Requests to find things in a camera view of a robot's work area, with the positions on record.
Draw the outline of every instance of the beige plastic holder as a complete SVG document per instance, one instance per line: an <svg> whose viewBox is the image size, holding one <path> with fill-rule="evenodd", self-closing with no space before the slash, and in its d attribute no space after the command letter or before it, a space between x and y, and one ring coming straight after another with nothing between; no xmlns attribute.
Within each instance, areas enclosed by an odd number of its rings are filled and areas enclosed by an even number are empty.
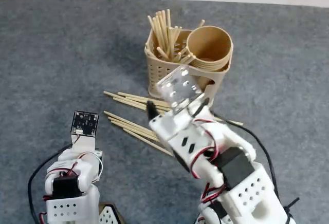
<svg viewBox="0 0 329 224"><path fill-rule="evenodd" d="M191 32L192 32L191 30L181 31L175 44L175 55L186 47L187 37L191 34ZM156 83L181 64L162 60L161 54L158 53L156 49L158 45L159 44L157 42L156 36L151 30L144 49L145 54L147 56L147 64L149 71L149 94L152 97L161 98L161 95L156 89ZM221 67L221 69L219 69L218 71L211 71L207 69L196 68L194 66L189 66L190 74L196 77L197 82L200 88L204 91L206 97L210 98L210 104L213 103L213 98L216 92L218 91L225 74L230 69L232 52L233 52L233 43L231 42L231 44L229 45L230 45L230 48L228 50L230 52L228 54L229 58L226 61L226 64L223 67ZM181 56L181 58L185 57L189 53L190 52L187 50Z"/></svg>

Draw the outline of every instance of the ventilation hole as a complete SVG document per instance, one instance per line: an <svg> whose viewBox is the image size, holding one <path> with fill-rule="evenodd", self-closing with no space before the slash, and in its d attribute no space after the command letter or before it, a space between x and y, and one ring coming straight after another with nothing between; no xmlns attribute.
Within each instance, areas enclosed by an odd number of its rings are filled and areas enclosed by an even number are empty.
<svg viewBox="0 0 329 224"><path fill-rule="evenodd" d="M194 151L195 143L192 143L189 148L189 153L192 153Z"/></svg>
<svg viewBox="0 0 329 224"><path fill-rule="evenodd" d="M187 143L187 138L188 137L184 137L183 138L183 142L181 143L181 145L184 147L185 145L186 145L186 143Z"/></svg>

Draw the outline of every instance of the wooden skewer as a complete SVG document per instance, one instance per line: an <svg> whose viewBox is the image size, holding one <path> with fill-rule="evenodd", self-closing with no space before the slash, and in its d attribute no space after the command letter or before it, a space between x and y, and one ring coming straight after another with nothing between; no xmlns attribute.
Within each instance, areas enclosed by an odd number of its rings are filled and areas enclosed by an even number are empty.
<svg viewBox="0 0 329 224"><path fill-rule="evenodd" d="M143 99L139 99L139 98L135 98L135 97L126 97L127 99L136 101L136 102L141 102L141 103L147 103L147 100L143 100ZM161 109L164 111L170 111L171 109L169 107L163 107L163 106L159 106L159 105L155 105L157 109Z"/></svg>
<svg viewBox="0 0 329 224"><path fill-rule="evenodd" d="M166 53L160 48L157 47L156 50L158 50L158 52L160 53L160 55L165 59L165 60L169 60L168 56L166 55Z"/></svg>
<svg viewBox="0 0 329 224"><path fill-rule="evenodd" d="M169 40L168 40L168 36L167 36L166 13L163 10L160 12L160 14L161 14L160 18L161 18L161 27L162 27L163 37L164 37L164 41L166 43L165 49L167 49L169 46Z"/></svg>
<svg viewBox="0 0 329 224"><path fill-rule="evenodd" d="M122 96L119 96L117 94L113 94L111 92L108 92L108 91L103 91L103 93L109 97L116 97L116 98L122 98Z"/></svg>
<svg viewBox="0 0 329 224"><path fill-rule="evenodd" d="M155 28L155 31L156 31L156 37L158 39L158 43L160 45L161 48L163 48L163 42L162 42L162 36L160 34L160 30L158 28L158 25L157 25L157 22L156 22L156 18L152 18L152 21L153 21L153 24L154 24L154 28Z"/></svg>
<svg viewBox="0 0 329 224"><path fill-rule="evenodd" d="M183 49L180 51L181 55L183 55L186 51L187 51L187 47L183 48Z"/></svg>
<svg viewBox="0 0 329 224"><path fill-rule="evenodd" d="M126 133L129 133L130 135L134 136L135 138L138 138L139 140L143 141L144 143L147 143L148 145L152 146L153 148L156 148L157 150L160 150L161 152L163 153L166 153L167 155L170 155L170 156L173 156L172 154L170 154L170 152L164 148L161 148L160 146L150 142L149 140L141 137L140 135L134 133L134 132L131 132L130 130L127 130L127 129L123 129Z"/></svg>
<svg viewBox="0 0 329 224"><path fill-rule="evenodd" d="M167 24L168 28L171 27L170 9L167 9Z"/></svg>
<svg viewBox="0 0 329 224"><path fill-rule="evenodd" d="M140 105L136 105L134 104L131 100L127 99L127 100L124 100L124 99L121 99L121 98L115 98L113 97L113 100L117 101L117 102L121 102L121 103L124 103L124 104L127 104L129 106L132 106L132 107L136 107L136 108L139 108L139 109L142 109L142 110L146 110L146 107L142 106L142 104Z"/></svg>
<svg viewBox="0 0 329 224"><path fill-rule="evenodd" d="M151 16L148 15L148 19L149 19L149 22L150 22L150 25L151 25L151 27L152 27L152 30L153 30L154 34L156 34L156 32L155 32L155 28L154 28L154 24L153 24L153 21L152 21Z"/></svg>
<svg viewBox="0 0 329 224"><path fill-rule="evenodd" d="M214 117L214 120L216 120L216 121L220 121L220 122L223 122L223 120L220 119L220 118L218 118L218 117ZM233 120L230 120L230 121L231 121L232 123L234 123L234 124L237 124L237 125L243 125L242 122L233 121Z"/></svg>
<svg viewBox="0 0 329 224"><path fill-rule="evenodd" d="M129 120L126 120L126 119L124 119L124 118L122 118L122 117L120 117L120 116L117 116L117 115L115 115L115 114L112 114L112 113L110 113L110 112L108 112L108 111L104 111L104 113L105 113L106 115L112 117L112 118L115 118L115 119L120 120L120 121L122 121L122 122L125 122L125 123L127 123L127 124L129 124L129 125L135 126L135 127L139 128L139 129L141 129L141 130L144 130L145 132L152 132L151 130L145 128L144 126L138 125L138 124L136 124L136 123L134 123L134 122L131 122L131 121L129 121Z"/></svg>
<svg viewBox="0 0 329 224"><path fill-rule="evenodd" d="M155 105L158 105L158 106L169 107L167 102L160 101L160 100L155 100L155 99L152 99L152 98L140 97L140 96L137 96L137 95L123 93L123 92L118 92L118 95L124 96L124 97L135 97L135 98L140 99L140 100L146 100L146 102L147 101L152 101L152 102L154 102Z"/></svg>
<svg viewBox="0 0 329 224"><path fill-rule="evenodd" d="M131 127L132 129L139 130L139 131L141 131L141 132L143 132L143 133L145 133L145 134L149 134L150 136L156 137L155 133L154 133L153 131L149 130L149 129L146 129L146 128L144 128L144 129L139 128L137 125L131 125L131 124L127 123L127 122L124 122L124 121L118 120L118 119L113 118L113 117L111 117L111 116L108 116L108 119L111 120L111 121L115 121L115 122L118 122L118 123L125 124L125 125Z"/></svg>
<svg viewBox="0 0 329 224"><path fill-rule="evenodd" d="M194 56L193 54L191 55L191 57L187 60L185 60L182 64L185 65L189 65L192 61L194 61L196 59L196 56Z"/></svg>
<svg viewBox="0 0 329 224"><path fill-rule="evenodd" d="M181 57L181 52L178 52L177 55L174 57L173 62L178 62Z"/></svg>
<svg viewBox="0 0 329 224"><path fill-rule="evenodd" d="M160 18L159 18L159 16L156 16L155 17L155 21L156 21L156 27L158 28L158 31L159 31L159 36L160 36L161 45L162 45L161 48L166 48L165 38L163 37L163 34L162 34L162 28L161 28L161 25L160 25Z"/></svg>
<svg viewBox="0 0 329 224"><path fill-rule="evenodd" d="M180 59L180 63L184 64L184 62L185 62L186 60L188 60L192 55L193 55L192 53L189 53L189 54L188 54L187 56L185 56L184 58L181 58L181 59Z"/></svg>
<svg viewBox="0 0 329 224"><path fill-rule="evenodd" d="M202 27L205 24L205 20L201 20L198 27Z"/></svg>
<svg viewBox="0 0 329 224"><path fill-rule="evenodd" d="M157 137L151 136L151 135L149 135L149 134L147 134L147 133L144 133L144 132L142 132L142 131L140 131L140 130L134 129L134 128L132 128L132 127L126 125L125 123L122 123L122 122L116 122L116 121L113 121L113 120L111 120L111 123L114 124L114 125L117 125L117 126L119 126L119 127L125 128L125 129L127 129L127 130L131 130L132 132L137 133L137 134L139 134L139 135L142 135L143 137L146 137L146 138L152 139L152 140L154 140L154 141L160 142L159 139L158 139Z"/></svg>

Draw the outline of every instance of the bamboo chopstick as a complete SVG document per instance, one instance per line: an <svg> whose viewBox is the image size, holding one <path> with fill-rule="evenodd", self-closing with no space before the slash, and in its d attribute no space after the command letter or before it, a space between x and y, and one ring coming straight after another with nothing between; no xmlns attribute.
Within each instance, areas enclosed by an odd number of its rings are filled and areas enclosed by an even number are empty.
<svg viewBox="0 0 329 224"><path fill-rule="evenodd" d="M139 98L135 98L135 97L126 97L127 99L136 101L136 102L141 102L141 103L147 103L147 100L143 100L143 99L139 99ZM159 105L155 105L157 109L160 110L164 110L164 111L170 111L171 109L169 107L163 107L163 106L159 106Z"/></svg>
<svg viewBox="0 0 329 224"><path fill-rule="evenodd" d="M202 27L205 24L205 20L201 20L198 27Z"/></svg>
<svg viewBox="0 0 329 224"><path fill-rule="evenodd" d="M160 48L157 47L156 50L158 50L158 52L160 53L160 55L162 55L162 57L166 60L169 60L168 56L166 55L166 53Z"/></svg>
<svg viewBox="0 0 329 224"><path fill-rule="evenodd" d="M158 39L158 43L159 43L160 47L163 48L162 36L160 34L160 30L159 30L159 27L157 25L156 18L153 17L152 18L152 21L153 21L153 24L154 24L154 28L155 28L155 32L156 32L155 35L156 35L156 37Z"/></svg>
<svg viewBox="0 0 329 224"><path fill-rule="evenodd" d="M173 62L178 62L181 58L181 52L178 52L177 55L174 57Z"/></svg>
<svg viewBox="0 0 329 224"><path fill-rule="evenodd" d="M149 135L149 134L147 134L147 133L143 133L143 132L140 131L140 130L137 130L137 129L131 128L131 127L129 127L128 125L126 125L126 124L124 124L124 123L116 122L116 121L113 121L113 120L111 120L111 123L114 124L114 125L117 125L117 126L119 126L119 127L121 127L121 128L125 128L125 129L127 129L127 130L131 130L132 132L137 133L137 134L139 134L139 135L141 135L141 136L143 136L143 137L146 137L146 138L152 139L152 140L154 140L154 141L160 142L159 139L158 139L157 137L151 136L151 135Z"/></svg>
<svg viewBox="0 0 329 224"><path fill-rule="evenodd" d="M145 128L144 126L141 126L141 125L138 125L138 124L136 124L136 123L134 123L134 122L131 122L131 121L129 121L129 120L126 120L126 119L124 119L123 117L120 117L120 116L117 116L117 115L115 115L115 114L112 114L112 113L110 113L110 112L108 112L108 111L106 111L106 110L104 111L104 113L105 113L106 115L112 117L112 118L115 118L115 119L120 120L120 121L122 121L122 122L128 123L128 124L130 124L130 125L132 125L132 126L138 127L139 129L144 130L145 132L152 132L151 130Z"/></svg>
<svg viewBox="0 0 329 224"><path fill-rule="evenodd" d="M166 149L164 149L164 148L162 148L162 147L160 147L160 146L158 146L158 145L150 142L149 140L141 137L140 135L138 135L138 134L136 134L136 133L134 133L134 132L132 132L132 131L130 131L128 129L125 129L125 128L123 130L126 133L129 133L130 135L134 136L135 138L138 138L142 142L147 143L148 145L152 146L153 148L156 148L157 150L160 150L161 152L166 153L167 155L173 156L168 150L166 150Z"/></svg>
<svg viewBox="0 0 329 224"><path fill-rule="evenodd" d="M151 131L151 130L149 130L147 128L142 129L142 128L139 128L137 125L131 125L131 124L127 123L127 122L118 120L118 119L116 119L114 117L111 117L111 116L108 116L108 119L111 120L111 121L115 121L115 122L118 122L118 123L125 124L125 125L131 127L132 129L139 130L139 131L141 131L141 132L143 132L145 134L149 134L150 136L153 136L155 138L157 137L156 134L153 131Z"/></svg>
<svg viewBox="0 0 329 224"><path fill-rule="evenodd" d="M169 107L167 102L152 99L152 98L140 97L140 96L137 96L137 95L128 94L128 93L124 93L124 92L118 92L118 95L124 96L124 97L134 97L134 98L137 98L137 99L140 99L140 100L145 100L145 101L152 101L155 105L162 106L162 107Z"/></svg>
<svg viewBox="0 0 329 224"><path fill-rule="evenodd" d="M214 120L216 120L216 121L220 121L220 122L224 122L224 120L222 120L222 119L220 119L220 118L218 118L218 117L214 117ZM234 124L237 124L237 125L243 125L243 123L242 122L238 122L238 121L233 121L233 120L230 120L232 123L234 123Z"/></svg>

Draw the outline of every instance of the black cable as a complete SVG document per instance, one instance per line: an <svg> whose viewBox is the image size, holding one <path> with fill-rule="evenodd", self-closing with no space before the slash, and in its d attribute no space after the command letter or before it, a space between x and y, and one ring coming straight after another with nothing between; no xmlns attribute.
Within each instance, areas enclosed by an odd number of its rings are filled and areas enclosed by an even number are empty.
<svg viewBox="0 0 329 224"><path fill-rule="evenodd" d="M280 201L279 192L278 192L278 185L277 185L277 178L276 178L276 174L275 174L275 171L274 171L273 163L272 163L271 157L270 157L270 155L269 155L267 149L266 149L265 146L262 144L262 142L259 140L259 138L258 138L258 137L257 137L257 136L256 136L251 130L249 130L249 129L247 129L247 128L241 126L241 125L235 124L234 122L231 122L231 121L225 119L224 117L215 114L214 112L213 112L213 114L214 114L215 116L217 116L218 118L222 119L223 121L225 121L226 123L228 123L228 124L230 124L230 125L234 125L234 126L240 128L240 129L246 131L247 133L249 133L250 135L252 135L252 136L256 139L257 143L258 143L259 146L262 148L262 150L263 150L263 152L264 152L264 154L265 154L265 156L266 156L266 159L267 159L267 161L268 161L268 166L269 166L269 170L270 170L270 173L271 173L272 182L273 182L273 185L274 185L274 192L275 192L275 194L276 194L278 200Z"/></svg>
<svg viewBox="0 0 329 224"><path fill-rule="evenodd" d="M198 109L195 111L194 114L192 114L192 118L195 118L198 114L200 114L200 112L202 111L202 109L208 105L209 103L209 97L205 98L204 101L201 103L200 107L198 107Z"/></svg>
<svg viewBox="0 0 329 224"><path fill-rule="evenodd" d="M40 169L50 160L52 160L53 158L55 158L56 156L58 156L61 152L63 152L64 150L70 148L72 146L72 144L66 145L63 148L61 148L59 151L57 151L55 154L53 154L52 156L50 156L47 160L45 160L43 163L41 163L36 170L33 172L33 174L31 175L28 185L27 185L27 194L28 194L28 198L29 198L29 204L30 204L30 212L31 215L33 217L33 220L35 222L35 224L40 224L39 219L35 213L35 209L33 206L33 200L32 200L32 190L31 190L31 186L32 186L32 180L34 179L34 177L36 176L36 174L40 171Z"/></svg>

